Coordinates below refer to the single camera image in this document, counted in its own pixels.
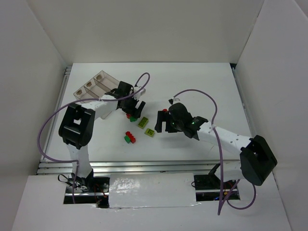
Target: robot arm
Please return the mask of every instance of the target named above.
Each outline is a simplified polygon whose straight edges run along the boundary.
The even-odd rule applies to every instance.
[[[129,96],[132,91],[136,92],[139,87],[120,82],[117,89],[106,93],[101,101],[92,101],[79,105],[72,103],[67,107],[66,113],[59,128],[59,135],[67,145],[72,160],[79,161],[77,182],[91,188],[93,185],[93,169],[89,161],[88,143],[92,138],[94,121],[112,111],[121,108],[125,113],[139,118],[145,102],[141,102],[136,108],[141,95],[145,90],[140,91],[133,97],[117,100]],[[73,163],[73,173],[76,172],[77,164]]]
[[[183,132],[187,137],[218,145],[211,122],[200,116],[192,117],[186,107],[175,103],[168,111],[159,111],[155,130],[162,132],[162,122],[166,122],[168,133]],[[277,165],[277,160],[261,136],[254,138],[241,136],[215,126],[224,150],[240,159],[238,162],[224,164],[224,181],[247,179],[254,185],[262,185]],[[220,166],[210,172],[220,179]]]

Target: red block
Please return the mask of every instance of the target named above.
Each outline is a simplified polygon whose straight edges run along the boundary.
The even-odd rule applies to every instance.
[[[125,135],[127,135],[130,138],[130,141],[132,143],[136,142],[136,138],[131,134],[131,132],[127,131]]]

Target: white table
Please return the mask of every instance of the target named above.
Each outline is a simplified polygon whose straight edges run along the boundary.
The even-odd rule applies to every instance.
[[[151,74],[142,115],[149,118],[147,128],[154,130],[157,111],[169,108],[168,99],[188,88],[203,90],[218,104],[215,124],[235,133],[250,136],[249,127],[241,99],[229,64],[216,63],[104,63],[74,64],[64,92],[62,105],[76,100],[73,93],[98,72],[104,70],[114,78],[132,85],[144,72]],[[179,96],[181,102],[193,116],[211,119],[213,103],[197,92]],[[47,154],[53,158],[69,160],[69,152],[58,129],[65,110],[59,113],[55,129],[51,134]],[[92,139],[89,143],[90,161],[170,161],[170,160],[219,160],[218,148],[195,139],[188,139],[183,133],[155,134],[153,138],[144,134],[145,129],[130,123],[121,110],[112,112],[105,120],[95,121]],[[135,144],[124,141],[125,132],[136,138]],[[237,159],[224,152],[225,159]]]

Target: yellow-green block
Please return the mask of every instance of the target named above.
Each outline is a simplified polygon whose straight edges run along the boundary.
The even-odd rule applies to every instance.
[[[146,117],[143,117],[143,118],[140,120],[140,122],[139,122],[139,124],[138,124],[138,127],[140,127],[141,129],[144,129],[145,126],[146,126],[146,124],[147,124],[148,122],[149,122],[149,119],[146,118]]]
[[[153,130],[151,130],[151,129],[148,128],[148,129],[145,131],[144,134],[146,134],[146,135],[148,135],[148,136],[150,136],[150,137],[153,137],[154,134],[155,134],[155,131],[153,131]]]

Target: green block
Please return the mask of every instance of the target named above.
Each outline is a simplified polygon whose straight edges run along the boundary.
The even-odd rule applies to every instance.
[[[136,119],[135,117],[132,117],[132,116],[131,116],[131,117],[129,118],[129,120],[130,120],[130,122],[135,122],[137,119]]]
[[[126,143],[130,143],[130,138],[128,136],[125,136],[124,139],[125,139]]]
[[[141,129],[144,129],[145,128],[145,125],[149,122],[149,119],[146,118],[146,117],[143,117],[139,124],[138,124],[138,127],[140,127]]]
[[[148,128],[148,129],[145,131],[144,134],[146,134],[146,135],[148,135],[148,136],[150,136],[150,137],[153,137],[154,134],[155,134],[155,131],[153,131],[153,130],[151,130],[151,129]]]

